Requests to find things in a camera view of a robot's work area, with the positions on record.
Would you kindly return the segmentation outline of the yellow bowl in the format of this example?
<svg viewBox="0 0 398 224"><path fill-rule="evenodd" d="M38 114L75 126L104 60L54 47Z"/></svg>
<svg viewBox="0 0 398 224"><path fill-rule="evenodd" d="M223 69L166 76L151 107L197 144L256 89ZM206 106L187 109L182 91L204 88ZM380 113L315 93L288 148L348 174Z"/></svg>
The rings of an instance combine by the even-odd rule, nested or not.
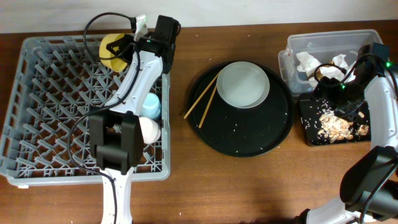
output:
<svg viewBox="0 0 398 224"><path fill-rule="evenodd" d="M130 34L107 34L99 47L101 63L115 72L123 71L132 60L132 41Z"/></svg>

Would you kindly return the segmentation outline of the blue cup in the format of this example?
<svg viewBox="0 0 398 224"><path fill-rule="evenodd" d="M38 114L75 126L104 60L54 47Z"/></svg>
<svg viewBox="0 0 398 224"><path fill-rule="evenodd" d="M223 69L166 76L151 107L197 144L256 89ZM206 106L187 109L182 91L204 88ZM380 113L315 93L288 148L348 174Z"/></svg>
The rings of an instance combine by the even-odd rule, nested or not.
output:
<svg viewBox="0 0 398 224"><path fill-rule="evenodd" d="M156 120L161 115L161 103L155 93L148 93L142 105L141 116Z"/></svg>

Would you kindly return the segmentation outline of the pink cup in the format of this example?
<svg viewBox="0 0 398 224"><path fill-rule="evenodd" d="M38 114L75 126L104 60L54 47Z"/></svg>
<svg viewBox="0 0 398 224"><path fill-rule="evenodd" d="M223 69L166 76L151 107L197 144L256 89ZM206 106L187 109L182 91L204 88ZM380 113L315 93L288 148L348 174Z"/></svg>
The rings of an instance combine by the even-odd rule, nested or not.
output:
<svg viewBox="0 0 398 224"><path fill-rule="evenodd" d="M160 138L161 128L153 119L142 116L139 122L145 144L152 144Z"/></svg>

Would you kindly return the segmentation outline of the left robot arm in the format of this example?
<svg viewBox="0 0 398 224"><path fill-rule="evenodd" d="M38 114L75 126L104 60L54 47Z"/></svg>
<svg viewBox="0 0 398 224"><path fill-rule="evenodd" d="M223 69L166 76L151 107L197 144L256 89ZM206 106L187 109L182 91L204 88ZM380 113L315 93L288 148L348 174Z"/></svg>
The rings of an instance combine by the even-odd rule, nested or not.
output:
<svg viewBox="0 0 398 224"><path fill-rule="evenodd" d="M172 68L179 21L159 16L149 32L144 16L130 17L131 34L108 34L99 59L115 72L127 71L103 108L88 117L90 153L103 180L102 223L132 223L131 180L146 144L144 133L155 125L142 109L155 81Z"/></svg>

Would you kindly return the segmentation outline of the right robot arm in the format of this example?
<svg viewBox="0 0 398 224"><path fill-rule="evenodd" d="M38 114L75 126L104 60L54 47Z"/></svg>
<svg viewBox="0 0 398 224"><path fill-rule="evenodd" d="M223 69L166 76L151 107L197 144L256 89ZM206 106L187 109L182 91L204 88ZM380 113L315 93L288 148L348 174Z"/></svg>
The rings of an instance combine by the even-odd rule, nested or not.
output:
<svg viewBox="0 0 398 224"><path fill-rule="evenodd" d="M344 175L340 194L325 205L306 209L295 223L366 223L397 218L397 70L389 47L364 45L352 68L339 67L343 79L319 78L302 93L298 109L308 145L369 138L371 150Z"/></svg>

